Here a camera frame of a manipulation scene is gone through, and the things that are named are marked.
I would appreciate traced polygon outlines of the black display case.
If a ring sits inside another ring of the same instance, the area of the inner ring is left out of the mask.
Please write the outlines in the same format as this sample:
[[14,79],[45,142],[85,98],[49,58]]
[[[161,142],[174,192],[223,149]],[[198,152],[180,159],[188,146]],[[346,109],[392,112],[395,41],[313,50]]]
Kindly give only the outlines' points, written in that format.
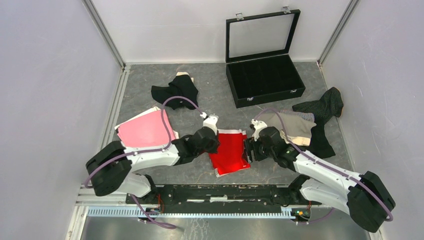
[[237,108],[299,98],[306,87],[289,51],[299,9],[225,21],[226,77]]

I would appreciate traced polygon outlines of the beige grey ribbed underwear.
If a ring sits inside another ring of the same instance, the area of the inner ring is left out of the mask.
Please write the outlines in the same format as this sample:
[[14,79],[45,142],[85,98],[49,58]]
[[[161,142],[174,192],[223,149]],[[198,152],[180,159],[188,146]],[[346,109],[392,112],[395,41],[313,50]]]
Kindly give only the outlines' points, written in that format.
[[278,115],[283,121],[284,128],[274,112],[263,113],[257,118],[258,121],[263,121],[268,127],[276,127],[280,130],[281,137],[288,144],[291,142],[298,146],[309,146],[312,140],[312,128],[316,126],[315,122],[307,121],[296,115],[289,115],[278,112]]

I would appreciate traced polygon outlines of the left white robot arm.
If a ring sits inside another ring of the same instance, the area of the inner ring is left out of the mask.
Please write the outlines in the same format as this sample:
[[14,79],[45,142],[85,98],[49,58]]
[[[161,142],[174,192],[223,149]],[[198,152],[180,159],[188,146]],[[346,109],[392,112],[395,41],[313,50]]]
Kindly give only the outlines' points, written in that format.
[[120,141],[112,141],[86,162],[88,178],[83,184],[98,197],[122,192],[151,204],[157,198],[154,182],[149,175],[136,172],[157,166],[184,165],[203,153],[216,153],[220,145],[218,133],[215,128],[203,126],[194,134],[172,140],[168,147],[129,152]]

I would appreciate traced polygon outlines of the black underwear with beige band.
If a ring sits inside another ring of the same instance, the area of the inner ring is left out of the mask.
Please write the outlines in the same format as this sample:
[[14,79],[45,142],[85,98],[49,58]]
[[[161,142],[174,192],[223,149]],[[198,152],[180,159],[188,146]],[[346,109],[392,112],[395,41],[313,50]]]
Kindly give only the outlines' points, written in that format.
[[194,84],[194,79],[187,72],[178,72],[168,86],[151,87],[152,98],[173,110],[180,108],[195,110],[195,106],[199,106],[198,94],[199,90]]

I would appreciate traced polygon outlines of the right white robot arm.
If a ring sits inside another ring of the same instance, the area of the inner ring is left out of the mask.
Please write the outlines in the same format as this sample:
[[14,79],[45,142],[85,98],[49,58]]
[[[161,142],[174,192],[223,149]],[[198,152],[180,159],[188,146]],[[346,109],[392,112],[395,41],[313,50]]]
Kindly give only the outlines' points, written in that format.
[[299,174],[300,184],[288,191],[293,203],[307,200],[327,205],[346,213],[371,233],[384,222],[393,221],[395,200],[376,173],[361,174],[329,163],[303,147],[286,143],[276,127],[261,121],[250,128],[253,134],[245,141],[249,160],[273,159],[280,167]]

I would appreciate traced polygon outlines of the red boxer briefs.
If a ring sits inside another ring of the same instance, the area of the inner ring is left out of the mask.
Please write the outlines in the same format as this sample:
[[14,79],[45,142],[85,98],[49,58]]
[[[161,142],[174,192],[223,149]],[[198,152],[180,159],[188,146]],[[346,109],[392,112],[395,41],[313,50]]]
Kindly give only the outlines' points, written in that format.
[[217,153],[208,154],[217,178],[251,167],[244,156],[244,140],[246,139],[245,130],[218,130],[219,146]]

